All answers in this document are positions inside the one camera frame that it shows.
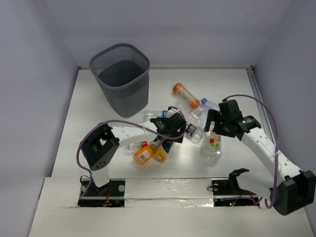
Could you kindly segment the clear bottle black label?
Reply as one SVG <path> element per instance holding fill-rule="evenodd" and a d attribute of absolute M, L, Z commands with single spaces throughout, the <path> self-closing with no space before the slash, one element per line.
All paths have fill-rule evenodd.
<path fill-rule="evenodd" d="M 190 123 L 186 129 L 186 134 L 189 136 L 189 140 L 194 144 L 200 143 L 203 138 L 203 133 L 204 132 L 200 127 L 197 127 L 192 123 Z"/>

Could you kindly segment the yellow juice bottle blue label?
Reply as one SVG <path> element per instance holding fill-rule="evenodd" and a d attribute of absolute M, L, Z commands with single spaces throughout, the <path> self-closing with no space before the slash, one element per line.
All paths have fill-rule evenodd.
<path fill-rule="evenodd" d="M 168 154 L 173 146 L 173 141 L 163 141 L 161 145 L 156 150 L 153 158 L 159 162 L 165 162 L 166 158 L 168 157 Z"/>

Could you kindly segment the clear apple juice bottle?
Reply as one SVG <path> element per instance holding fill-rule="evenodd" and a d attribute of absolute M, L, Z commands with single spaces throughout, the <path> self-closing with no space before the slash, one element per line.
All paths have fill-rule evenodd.
<path fill-rule="evenodd" d="M 208 166 L 214 167 L 222 157 L 222 136 L 204 132 L 202 156 Z"/>

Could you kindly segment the orange juice bottle brown cap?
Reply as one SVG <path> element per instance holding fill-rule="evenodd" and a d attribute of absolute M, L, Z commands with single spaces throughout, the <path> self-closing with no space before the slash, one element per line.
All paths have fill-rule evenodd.
<path fill-rule="evenodd" d="M 145 146 L 133 155 L 134 161 L 138 165 L 143 165 L 155 154 L 156 150 L 157 146 L 155 144 Z"/>

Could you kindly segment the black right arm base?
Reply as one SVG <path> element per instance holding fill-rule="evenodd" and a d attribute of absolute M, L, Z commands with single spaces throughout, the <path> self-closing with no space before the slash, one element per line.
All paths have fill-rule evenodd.
<path fill-rule="evenodd" d="M 259 206 L 259 198 L 251 191 L 241 189 L 237 178 L 249 172 L 246 168 L 232 171 L 228 178 L 220 178 L 211 181 L 207 190 L 215 196 L 215 207 L 235 207 L 235 206 Z"/>

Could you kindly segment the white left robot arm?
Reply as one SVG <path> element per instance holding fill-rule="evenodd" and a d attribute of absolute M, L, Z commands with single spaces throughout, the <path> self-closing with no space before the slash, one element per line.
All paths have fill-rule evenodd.
<path fill-rule="evenodd" d="M 107 165 L 120 147 L 142 141 L 174 141 L 182 143 L 186 120 L 180 111 L 170 108 L 165 118 L 156 117 L 136 124 L 124 120 L 108 120 L 94 127 L 80 142 L 76 159 L 90 177 L 87 187 L 98 195 L 109 190 Z"/>

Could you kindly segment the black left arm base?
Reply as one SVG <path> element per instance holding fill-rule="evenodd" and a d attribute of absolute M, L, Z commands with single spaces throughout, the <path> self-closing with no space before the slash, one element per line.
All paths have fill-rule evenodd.
<path fill-rule="evenodd" d="M 88 186 L 89 178 L 86 176 L 81 177 L 80 183 L 78 206 L 124 207 L 125 179 L 111 179 L 108 184 L 101 188 L 97 188 L 93 181 Z"/>

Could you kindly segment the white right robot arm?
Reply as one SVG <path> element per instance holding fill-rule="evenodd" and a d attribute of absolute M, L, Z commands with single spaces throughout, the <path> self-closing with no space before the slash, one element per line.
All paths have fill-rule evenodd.
<path fill-rule="evenodd" d="M 206 132 L 237 138 L 247 146 L 268 170 L 271 177 L 260 177 L 247 168 L 234 170 L 227 181 L 228 190 L 238 194 L 242 190 L 255 193 L 286 216 L 314 202 L 316 176 L 292 163 L 272 142 L 261 124 L 253 116 L 243 116 L 236 100 L 231 96 L 219 103 L 219 109 L 209 109 L 204 127 Z"/>

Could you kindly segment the grey mesh waste bin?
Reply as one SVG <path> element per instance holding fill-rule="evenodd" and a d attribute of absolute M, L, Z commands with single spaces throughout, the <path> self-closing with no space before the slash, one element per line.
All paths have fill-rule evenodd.
<path fill-rule="evenodd" d="M 89 68 L 113 110 L 129 118 L 149 99 L 150 61 L 139 49 L 118 43 L 94 55 Z"/>

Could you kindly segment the clear bottle light blue cap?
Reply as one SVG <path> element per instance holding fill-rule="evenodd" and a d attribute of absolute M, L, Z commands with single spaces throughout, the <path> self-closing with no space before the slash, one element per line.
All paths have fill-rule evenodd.
<path fill-rule="evenodd" d="M 208 112 L 208 110 L 220 111 L 218 104 L 209 101 L 206 98 L 201 99 L 200 105 L 202 106 L 204 112 Z"/>

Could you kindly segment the clear bottle blue label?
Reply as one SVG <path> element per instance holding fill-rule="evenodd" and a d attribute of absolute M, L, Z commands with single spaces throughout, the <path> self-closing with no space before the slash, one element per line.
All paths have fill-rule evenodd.
<path fill-rule="evenodd" d="M 154 118 L 165 118 L 167 115 L 167 111 L 144 111 L 144 120 L 149 121 Z"/>

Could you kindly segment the long orange capped bottle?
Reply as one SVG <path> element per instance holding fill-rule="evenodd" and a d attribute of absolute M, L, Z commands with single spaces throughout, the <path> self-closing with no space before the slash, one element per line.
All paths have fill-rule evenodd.
<path fill-rule="evenodd" d="M 192 109 L 196 109 L 200 102 L 192 95 L 181 83 L 177 83 L 173 87 L 173 93 L 181 100 L 185 101 Z"/>

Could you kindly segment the clear bottle red label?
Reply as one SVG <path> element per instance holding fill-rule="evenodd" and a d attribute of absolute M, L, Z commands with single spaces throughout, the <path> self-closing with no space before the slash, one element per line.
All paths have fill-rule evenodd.
<path fill-rule="evenodd" d="M 133 151 L 133 150 L 140 150 L 143 147 L 146 147 L 148 145 L 147 141 L 141 141 L 137 143 L 132 143 L 127 146 L 128 150 Z"/>

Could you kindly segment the metal rail right wall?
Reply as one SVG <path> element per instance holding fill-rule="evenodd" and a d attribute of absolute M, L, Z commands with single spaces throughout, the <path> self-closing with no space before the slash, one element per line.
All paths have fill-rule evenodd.
<path fill-rule="evenodd" d="M 253 71 L 252 67 L 249 67 L 246 69 L 248 78 L 249 78 L 249 82 L 253 91 L 253 96 L 260 100 L 261 102 L 263 102 L 262 100 L 262 96 L 256 81 L 256 77 Z M 267 136 L 270 138 L 270 140 L 275 143 L 276 139 L 275 139 L 275 135 L 273 132 L 273 126 L 271 126 L 270 121 L 269 121 L 269 113 L 266 110 L 266 108 L 260 104 L 259 102 L 256 102 L 257 104 L 257 108 L 259 110 L 259 115 L 260 115 L 260 119 L 261 119 L 261 125 L 265 131 L 265 133 L 267 134 Z"/>

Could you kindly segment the silver taped front rail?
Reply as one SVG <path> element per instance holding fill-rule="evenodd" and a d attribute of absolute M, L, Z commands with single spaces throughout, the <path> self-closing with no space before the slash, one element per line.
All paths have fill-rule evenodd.
<path fill-rule="evenodd" d="M 126 208 L 213 207 L 211 179 L 127 179 L 124 190 Z"/>

